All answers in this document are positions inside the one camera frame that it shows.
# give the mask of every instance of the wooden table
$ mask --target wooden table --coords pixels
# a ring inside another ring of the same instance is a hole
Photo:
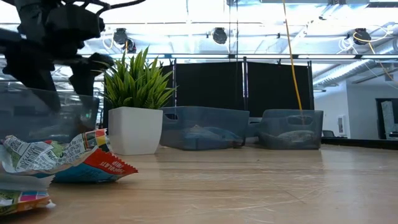
[[[52,184],[57,206],[0,223],[398,223],[398,152],[230,149],[123,157],[109,184]]]

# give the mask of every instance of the black divider screen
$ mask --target black divider screen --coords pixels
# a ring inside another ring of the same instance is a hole
[[[242,63],[178,64],[177,106],[243,110]]]
[[[295,74],[303,110],[310,110],[313,93],[310,93],[308,68],[295,66]],[[248,62],[248,88],[252,117],[261,117],[269,109],[299,109],[290,65]]]

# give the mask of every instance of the translucent blue bin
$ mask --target translucent blue bin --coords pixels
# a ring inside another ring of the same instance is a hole
[[[244,145],[248,111],[199,106],[179,106],[162,110],[162,146],[183,150],[209,150]]]
[[[268,149],[319,149],[322,124],[323,111],[266,110],[257,135]]]
[[[60,110],[51,110],[43,98],[60,102]],[[14,135],[26,142],[69,143],[77,134],[95,129],[99,103],[92,96],[7,88],[0,94],[0,139]]]
[[[257,129],[262,118],[249,118],[248,130],[246,131],[247,138],[257,137]]]

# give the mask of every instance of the chip bag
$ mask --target chip bag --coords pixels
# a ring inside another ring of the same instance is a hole
[[[74,137],[70,144],[57,141],[27,143],[8,136],[0,147],[0,160],[10,174],[47,177],[54,182],[115,181],[137,170],[108,147],[105,129]]]
[[[23,175],[0,174],[0,216],[34,208],[55,206],[47,193],[53,176],[38,179]]]

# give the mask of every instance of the potted plant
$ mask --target potted plant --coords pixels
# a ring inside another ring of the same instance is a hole
[[[170,73],[163,74],[158,59],[148,64],[148,48],[136,57],[115,61],[104,73],[109,111],[109,140],[115,153],[155,153],[162,134],[163,107],[175,89],[167,88]]]

